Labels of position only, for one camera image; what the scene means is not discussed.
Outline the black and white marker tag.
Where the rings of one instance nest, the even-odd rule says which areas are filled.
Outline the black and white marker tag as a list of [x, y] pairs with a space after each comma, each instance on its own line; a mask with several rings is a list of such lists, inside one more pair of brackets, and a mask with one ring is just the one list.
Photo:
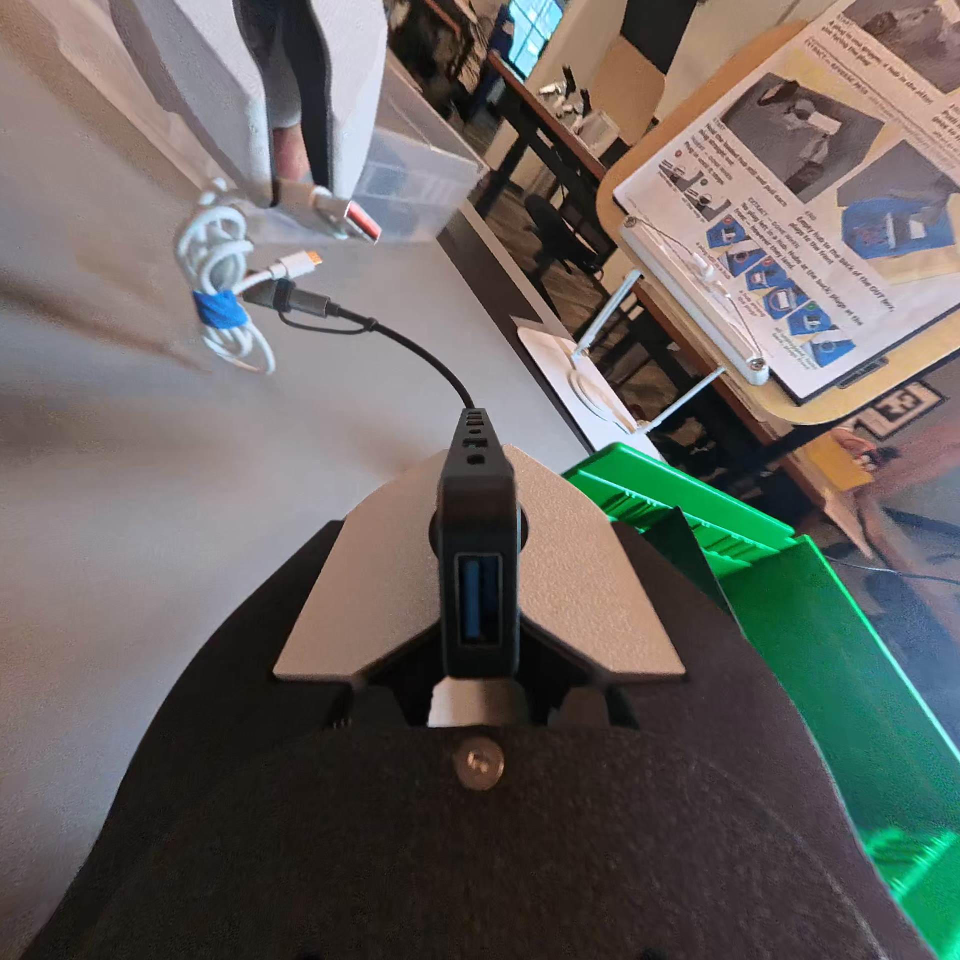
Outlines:
[[852, 428], [886, 440], [936, 410], [947, 400], [924, 380], [906, 383], [862, 408], [851, 419]]

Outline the metal stand rod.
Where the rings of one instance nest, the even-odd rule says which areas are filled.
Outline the metal stand rod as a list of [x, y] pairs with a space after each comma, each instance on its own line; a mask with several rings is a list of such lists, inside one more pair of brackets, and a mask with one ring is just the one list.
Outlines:
[[587, 354], [599, 332], [606, 326], [608, 320], [615, 314], [619, 306], [642, 278], [642, 270], [629, 270], [625, 274], [621, 284], [608, 296], [606, 302], [593, 319], [578, 333], [577, 344], [569, 357], [572, 367], [575, 367], [579, 359]]
[[720, 378], [726, 372], [726, 366], [718, 366], [715, 368], [712, 372], [698, 380], [687, 391], [682, 393], [670, 406], [662, 410], [652, 420], [648, 421], [642, 426], [638, 426], [636, 433], [638, 435], [645, 436], [651, 431], [658, 429], [668, 419], [683, 409], [690, 401], [696, 398], [703, 390], [706, 390], [708, 386], [712, 385], [714, 380]]

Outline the black chair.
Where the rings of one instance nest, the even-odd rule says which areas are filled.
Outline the black chair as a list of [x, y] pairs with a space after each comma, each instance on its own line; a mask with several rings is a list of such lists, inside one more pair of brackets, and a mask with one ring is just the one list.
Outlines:
[[539, 242], [534, 269], [526, 272], [528, 280], [541, 281], [555, 263], [568, 274], [573, 268], [592, 277], [602, 271], [603, 265], [596, 251], [579, 238], [560, 210], [547, 198], [531, 194], [524, 198], [523, 206], [532, 221], [530, 231]]

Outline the dark table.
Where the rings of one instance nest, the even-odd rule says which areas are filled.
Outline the dark table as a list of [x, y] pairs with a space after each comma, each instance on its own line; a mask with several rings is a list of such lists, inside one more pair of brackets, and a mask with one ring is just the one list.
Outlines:
[[488, 53], [486, 65], [505, 82], [500, 112], [516, 138], [500, 164], [491, 171], [485, 189], [476, 199], [474, 208], [477, 214], [484, 219], [491, 213], [524, 154], [531, 150], [566, 190], [585, 219], [600, 227], [596, 197], [607, 169], [571, 130], [554, 117], [498, 53]]

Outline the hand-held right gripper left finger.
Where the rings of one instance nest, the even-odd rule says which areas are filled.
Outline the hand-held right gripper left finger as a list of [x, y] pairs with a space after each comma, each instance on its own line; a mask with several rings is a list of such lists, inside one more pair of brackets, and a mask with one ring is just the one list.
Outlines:
[[415, 463], [343, 519], [273, 666], [278, 681], [390, 690], [410, 723], [426, 723], [445, 675], [428, 529], [447, 455]]

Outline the green plastic bin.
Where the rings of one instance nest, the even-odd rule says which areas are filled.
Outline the green plastic bin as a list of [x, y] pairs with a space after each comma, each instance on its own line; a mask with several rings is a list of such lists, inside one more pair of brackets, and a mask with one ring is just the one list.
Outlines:
[[623, 443], [562, 475], [736, 618], [894, 900], [958, 958], [958, 748], [811, 538]]

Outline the bright window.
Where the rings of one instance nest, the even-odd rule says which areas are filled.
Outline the bright window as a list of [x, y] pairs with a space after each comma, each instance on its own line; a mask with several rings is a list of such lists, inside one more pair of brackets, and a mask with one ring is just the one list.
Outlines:
[[521, 77], [528, 78], [539, 62], [562, 21], [566, 6], [566, 1], [509, 2], [513, 33], [508, 62]]

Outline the printed instruction sheet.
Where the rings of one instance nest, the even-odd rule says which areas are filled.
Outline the printed instruction sheet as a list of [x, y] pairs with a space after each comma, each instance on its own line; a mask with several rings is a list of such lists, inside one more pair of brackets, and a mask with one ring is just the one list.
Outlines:
[[613, 191], [719, 267], [798, 405], [958, 317], [958, 28], [840, 2]]

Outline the white document clip bar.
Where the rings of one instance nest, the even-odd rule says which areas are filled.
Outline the white document clip bar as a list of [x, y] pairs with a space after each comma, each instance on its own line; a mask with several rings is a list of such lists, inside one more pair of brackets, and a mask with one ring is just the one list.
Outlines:
[[766, 384], [771, 367], [719, 267], [702, 253], [673, 238], [648, 217], [630, 214], [620, 236], [692, 322], [753, 387]]

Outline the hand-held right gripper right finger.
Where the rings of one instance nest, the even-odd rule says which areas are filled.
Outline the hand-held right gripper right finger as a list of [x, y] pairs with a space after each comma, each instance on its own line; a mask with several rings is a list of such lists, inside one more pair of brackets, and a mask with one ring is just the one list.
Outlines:
[[480, 723], [636, 728], [634, 684], [687, 671], [615, 525], [569, 480], [508, 444], [528, 533], [513, 680], [480, 681]]

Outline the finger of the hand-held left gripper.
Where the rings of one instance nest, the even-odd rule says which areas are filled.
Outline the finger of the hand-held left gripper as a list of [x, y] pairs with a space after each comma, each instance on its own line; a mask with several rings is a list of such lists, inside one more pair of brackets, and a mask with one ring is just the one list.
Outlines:
[[386, 62], [380, 1], [285, 3], [285, 57], [315, 186], [349, 201], [367, 161]]
[[275, 206], [280, 3], [110, 1], [108, 9], [156, 102], [249, 201]]

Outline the black usb hub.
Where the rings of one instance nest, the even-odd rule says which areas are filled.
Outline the black usb hub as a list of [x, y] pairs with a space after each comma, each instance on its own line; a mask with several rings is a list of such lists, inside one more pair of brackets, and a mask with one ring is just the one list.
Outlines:
[[430, 539], [438, 561], [445, 674], [514, 677], [522, 510], [513, 465], [483, 409], [467, 407], [459, 418], [438, 477]]

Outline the clear plastic box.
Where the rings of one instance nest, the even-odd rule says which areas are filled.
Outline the clear plastic box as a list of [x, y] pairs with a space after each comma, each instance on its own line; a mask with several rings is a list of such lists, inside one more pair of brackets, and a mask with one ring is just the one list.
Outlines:
[[488, 173], [482, 156], [388, 51], [366, 163], [353, 194], [380, 228], [379, 243], [436, 238]]

